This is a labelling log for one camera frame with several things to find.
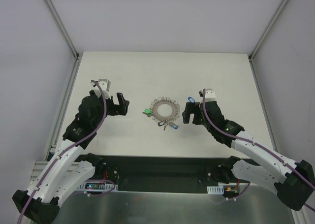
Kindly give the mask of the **metal key organizer ring disc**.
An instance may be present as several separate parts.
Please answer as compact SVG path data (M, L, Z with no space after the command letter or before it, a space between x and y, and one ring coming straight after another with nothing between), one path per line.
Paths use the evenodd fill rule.
M180 115L180 105L177 103L177 101L168 97L159 97L155 99L151 103L149 109L151 110L153 120L157 124L161 121L165 122L165 125L161 126L163 130L166 130L167 127L170 127L170 123L175 123Z

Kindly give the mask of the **blue key tag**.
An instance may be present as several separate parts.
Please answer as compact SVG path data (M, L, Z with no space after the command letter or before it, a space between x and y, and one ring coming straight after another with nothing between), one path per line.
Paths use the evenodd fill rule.
M189 103L196 103L195 99L192 97L188 97L188 102Z

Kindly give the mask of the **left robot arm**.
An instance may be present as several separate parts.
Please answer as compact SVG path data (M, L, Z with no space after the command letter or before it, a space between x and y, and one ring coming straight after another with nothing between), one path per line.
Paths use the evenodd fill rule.
M12 199L20 216L37 224L51 224L65 201L86 180L100 179L104 174L103 159L88 153L70 173L68 169L96 136L107 116L125 116L129 106L122 93L117 93L118 104L112 97L90 91L82 99L78 113L66 128L60 147L55 151L41 174L25 191L17 190Z

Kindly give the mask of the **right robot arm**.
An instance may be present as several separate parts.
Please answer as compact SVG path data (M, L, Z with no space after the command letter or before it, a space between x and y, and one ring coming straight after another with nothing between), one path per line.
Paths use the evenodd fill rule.
M288 208L299 211L315 190L313 167L305 160L297 162L254 140L242 126L224 118L216 101L195 102L189 99L182 113L184 124L203 125L213 138L243 153L254 163L231 156L211 171L217 182L245 180L272 193Z

